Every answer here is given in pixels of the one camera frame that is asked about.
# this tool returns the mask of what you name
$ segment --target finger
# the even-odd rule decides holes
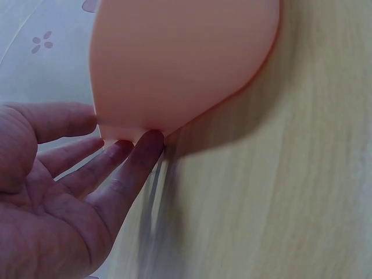
[[[83,198],[123,163],[132,149],[131,142],[118,141],[80,169],[58,180],[58,183],[76,198]]]
[[[86,197],[105,223],[112,239],[116,238],[130,206],[137,197],[164,148],[164,136],[147,132],[119,170],[116,178],[102,191]]]
[[[7,103],[4,107],[26,121],[39,144],[61,137],[87,135],[96,127],[93,107],[77,102]]]
[[[37,155],[53,178],[71,169],[78,162],[102,148],[101,138],[85,138],[65,146],[57,147]]]

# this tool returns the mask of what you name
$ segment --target skin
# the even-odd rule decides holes
[[[109,254],[164,146],[150,131],[133,147],[118,141],[85,166],[55,178],[103,146],[85,138],[44,153],[38,144],[92,133],[81,103],[0,105],[0,278],[76,278]],[[100,183],[126,159],[101,191]]]

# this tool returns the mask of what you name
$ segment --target peach paper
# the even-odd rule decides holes
[[[280,0],[102,0],[90,49],[102,137],[169,134],[237,92],[279,17]]]

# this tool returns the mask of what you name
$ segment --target wood grain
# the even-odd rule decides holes
[[[283,1],[258,78],[169,139],[110,278],[372,278],[371,15]]]

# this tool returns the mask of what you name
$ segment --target palm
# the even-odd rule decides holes
[[[4,119],[7,120],[0,115],[0,121],[5,123],[0,122],[0,132],[2,126],[7,126]],[[94,121],[92,123],[81,133],[91,132],[95,127]],[[10,135],[26,144],[36,134],[35,131],[15,128],[2,138]],[[133,199],[160,155],[161,145],[150,142],[144,141],[142,150],[138,149],[137,153],[149,152],[153,158],[143,164],[144,158],[133,156],[133,151],[125,164],[129,167],[124,166],[117,180],[100,193],[93,191],[128,156],[132,150],[131,143],[116,143],[58,181],[55,181],[58,175],[102,147],[102,140],[84,139],[36,157],[33,148],[22,150],[22,156],[33,163],[19,182],[20,175],[13,173],[17,166],[8,164],[9,170],[5,172],[6,166],[0,163],[0,179],[3,182],[3,193],[0,194],[0,253],[12,259],[0,261],[0,265],[5,265],[1,268],[5,274],[0,277],[83,278],[98,268],[110,252]],[[6,148],[2,149],[0,141],[3,158],[21,156],[19,149],[9,146],[9,143],[4,146]],[[131,177],[134,185],[126,187],[123,179],[128,179],[128,175],[135,171],[133,167],[136,164],[140,176]]]

